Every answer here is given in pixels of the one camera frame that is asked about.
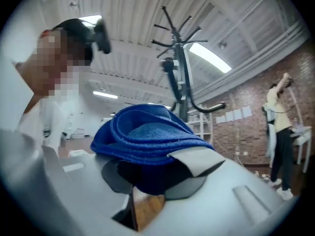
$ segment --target brick wall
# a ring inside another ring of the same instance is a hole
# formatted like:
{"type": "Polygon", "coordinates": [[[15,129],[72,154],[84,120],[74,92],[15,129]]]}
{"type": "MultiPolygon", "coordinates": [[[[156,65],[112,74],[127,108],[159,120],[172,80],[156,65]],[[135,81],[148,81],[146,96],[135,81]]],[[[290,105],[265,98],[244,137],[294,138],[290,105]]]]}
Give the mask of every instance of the brick wall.
{"type": "MultiPolygon", "coordinates": [[[[315,128],[315,49],[310,41],[304,43],[293,53],[279,61],[264,72],[243,84],[203,103],[213,106],[225,101],[227,107],[213,113],[214,148],[229,158],[236,150],[247,151],[248,156],[240,155],[246,164],[266,164],[266,122],[261,107],[266,102],[266,95],[272,82],[278,82],[285,72],[289,72],[294,79],[291,86],[301,110],[304,126],[315,128]],[[216,117],[225,112],[250,105],[252,116],[240,120],[216,123],[216,117]]],[[[290,93],[285,90],[281,98],[283,106],[288,110],[293,106],[290,93]]],[[[298,117],[294,107],[288,112],[291,120],[298,117]]],[[[312,153],[315,148],[315,131],[312,135],[312,153]]]]}

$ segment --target white sneakers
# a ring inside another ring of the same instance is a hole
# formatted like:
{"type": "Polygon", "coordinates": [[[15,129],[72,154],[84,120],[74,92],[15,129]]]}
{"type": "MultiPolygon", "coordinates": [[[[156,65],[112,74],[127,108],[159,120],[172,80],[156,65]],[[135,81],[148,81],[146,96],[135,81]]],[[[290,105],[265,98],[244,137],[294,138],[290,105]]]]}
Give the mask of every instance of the white sneakers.
{"type": "Polygon", "coordinates": [[[276,185],[279,185],[279,184],[281,184],[282,183],[282,180],[280,179],[280,178],[278,178],[276,181],[274,181],[274,182],[272,182],[271,180],[268,182],[268,185],[270,186],[270,187],[274,187],[274,186],[276,186],[276,185]]]}
{"type": "MultiPolygon", "coordinates": [[[[268,185],[270,187],[274,187],[276,185],[279,185],[282,183],[282,180],[280,178],[278,178],[276,181],[272,182],[272,181],[269,181],[268,182],[268,185]]],[[[293,194],[291,192],[291,189],[287,189],[286,191],[283,191],[282,190],[282,187],[280,187],[279,189],[277,189],[277,194],[280,195],[284,200],[289,200],[291,198],[293,198],[293,194]]]]}
{"type": "Polygon", "coordinates": [[[284,200],[289,200],[291,198],[293,198],[293,194],[291,192],[291,189],[287,189],[286,191],[283,191],[282,190],[282,187],[280,187],[278,190],[277,190],[277,193],[284,199],[284,200]]]}

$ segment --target fluorescent light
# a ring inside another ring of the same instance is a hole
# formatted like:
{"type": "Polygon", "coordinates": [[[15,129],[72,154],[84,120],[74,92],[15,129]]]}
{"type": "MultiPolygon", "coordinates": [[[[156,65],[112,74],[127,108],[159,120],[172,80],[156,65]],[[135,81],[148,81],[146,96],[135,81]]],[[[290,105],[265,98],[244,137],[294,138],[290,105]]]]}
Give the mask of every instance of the fluorescent light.
{"type": "Polygon", "coordinates": [[[97,92],[97,91],[93,91],[93,94],[104,96],[104,97],[108,97],[108,98],[112,98],[112,99],[118,99],[118,96],[117,95],[113,95],[113,94],[107,94],[107,93],[97,92]]]}
{"type": "Polygon", "coordinates": [[[93,26],[101,18],[102,18],[102,16],[100,16],[100,15],[94,15],[94,16],[88,16],[88,17],[83,17],[83,18],[79,18],[79,19],[86,21],[86,22],[83,22],[83,24],[85,26],[93,26]]]}
{"type": "Polygon", "coordinates": [[[231,67],[221,58],[198,43],[194,43],[189,51],[205,59],[207,62],[220,69],[223,73],[227,73],[229,70],[231,70],[231,67]]]}
{"type": "Polygon", "coordinates": [[[151,103],[151,102],[148,102],[148,104],[150,104],[150,105],[157,105],[156,103],[151,103]]]}

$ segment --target white rack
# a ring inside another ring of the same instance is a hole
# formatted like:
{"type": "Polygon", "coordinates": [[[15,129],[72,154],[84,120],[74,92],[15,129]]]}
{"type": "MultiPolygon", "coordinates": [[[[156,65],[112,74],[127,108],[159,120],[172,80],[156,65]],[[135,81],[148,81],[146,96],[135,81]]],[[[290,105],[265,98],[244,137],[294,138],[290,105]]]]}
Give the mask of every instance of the white rack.
{"type": "MultiPolygon", "coordinates": [[[[194,110],[188,111],[188,114],[191,114],[191,113],[194,113],[194,112],[197,112],[197,110],[194,109],[194,110]]],[[[205,135],[210,135],[211,136],[210,143],[211,144],[213,143],[213,137],[212,137],[212,134],[213,134],[213,122],[212,122],[212,114],[211,113],[209,113],[209,120],[207,119],[206,114],[199,113],[199,120],[191,120],[191,121],[188,121],[186,124],[188,126],[200,125],[200,132],[195,133],[195,135],[200,136],[202,139],[204,139],[205,135]],[[207,124],[209,126],[210,132],[204,132],[204,124],[207,124]]]]}

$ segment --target blue towel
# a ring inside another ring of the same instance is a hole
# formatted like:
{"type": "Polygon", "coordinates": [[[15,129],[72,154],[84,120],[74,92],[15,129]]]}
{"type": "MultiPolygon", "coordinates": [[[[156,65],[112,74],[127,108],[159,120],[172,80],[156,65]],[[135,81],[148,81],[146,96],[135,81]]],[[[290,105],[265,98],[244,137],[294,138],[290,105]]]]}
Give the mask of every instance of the blue towel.
{"type": "Polygon", "coordinates": [[[176,159],[167,154],[195,146],[213,147],[162,105],[134,105],[120,110],[96,133],[91,149],[142,166],[137,187],[148,194],[163,190],[163,165],[176,159]]]}

